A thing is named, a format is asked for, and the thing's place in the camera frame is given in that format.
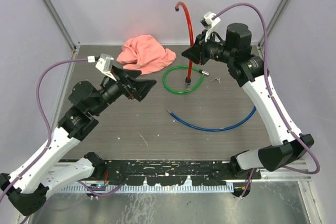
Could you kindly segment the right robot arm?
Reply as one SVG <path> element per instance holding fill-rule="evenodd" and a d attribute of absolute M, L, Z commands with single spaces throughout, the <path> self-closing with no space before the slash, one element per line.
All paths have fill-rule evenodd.
<path fill-rule="evenodd" d="M 292 121 L 272 85 L 261 57 L 251 51 L 251 31 L 242 23 L 227 26 L 226 39 L 216 41 L 214 25 L 205 25 L 195 43 L 182 56 L 204 65 L 210 59 L 225 63 L 229 74 L 246 92 L 256 107 L 271 145 L 232 156 L 230 172 L 241 179 L 252 168 L 273 172 L 302 158 L 314 144 L 311 134 L 303 134 Z"/>

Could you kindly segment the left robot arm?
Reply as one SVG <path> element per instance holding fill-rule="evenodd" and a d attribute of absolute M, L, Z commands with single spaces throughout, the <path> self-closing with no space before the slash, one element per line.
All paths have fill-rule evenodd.
<path fill-rule="evenodd" d="M 89 81 L 80 81 L 72 89 L 72 107 L 59 120 L 48 140 L 20 168 L 1 174 L 1 190 L 23 215 L 38 211 L 54 193 L 78 180 L 101 179 L 105 163 L 96 153 L 89 152 L 72 165 L 50 174 L 50 169 L 72 148 L 81 143 L 98 125 L 98 117 L 109 105 L 124 95 L 142 101 L 156 85 L 156 80 L 138 77 L 140 70 L 112 67 L 96 89 Z"/>

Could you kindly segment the green cable lock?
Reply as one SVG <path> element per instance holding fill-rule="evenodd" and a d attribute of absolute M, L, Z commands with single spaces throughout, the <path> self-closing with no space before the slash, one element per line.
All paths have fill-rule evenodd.
<path fill-rule="evenodd" d="M 177 69 L 188 69 L 188 66 L 175 66 L 175 67 L 172 67 L 172 68 L 169 68 L 164 74 L 163 74 L 163 77 L 162 77 L 162 83 L 163 83 L 163 86 L 167 89 L 167 91 L 171 92 L 171 93 L 174 93 L 174 94 L 187 94 L 187 93 L 190 93 L 192 91 L 194 91 L 195 89 L 197 89 L 201 83 L 203 82 L 204 80 L 204 77 L 208 77 L 209 76 L 209 72 L 203 70 L 203 69 L 199 69 L 199 68 L 195 68 L 195 67 L 192 67 L 192 71 L 197 71 L 198 73 L 200 73 L 202 76 L 200 77 L 200 79 L 198 80 L 197 84 L 194 85 L 192 88 L 189 88 L 187 89 L 186 91 L 177 91 L 177 90 L 173 90 L 171 89 L 167 83 L 166 83 L 166 77 L 167 75 L 173 71 L 173 70 L 177 70 Z"/>

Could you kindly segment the red cable lock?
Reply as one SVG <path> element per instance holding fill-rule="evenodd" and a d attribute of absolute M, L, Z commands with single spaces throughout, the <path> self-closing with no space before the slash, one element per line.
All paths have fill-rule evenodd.
<path fill-rule="evenodd" d="M 178 12 L 180 10 L 180 8 L 183 9 L 185 19 L 186 19 L 186 23 L 187 23 L 189 45 L 191 47 L 191 46 L 194 45 L 194 35 L 193 35 L 192 21 L 191 21 L 191 17 L 190 17 L 188 8 L 183 1 L 178 1 L 174 8 L 175 8 L 176 12 Z M 188 68 L 187 68 L 187 76 L 185 78 L 185 85 L 186 85 L 187 90 L 190 89 L 190 86 L 191 86 L 192 67 L 193 67 L 193 62 L 190 60 L 189 63 L 188 63 Z"/>

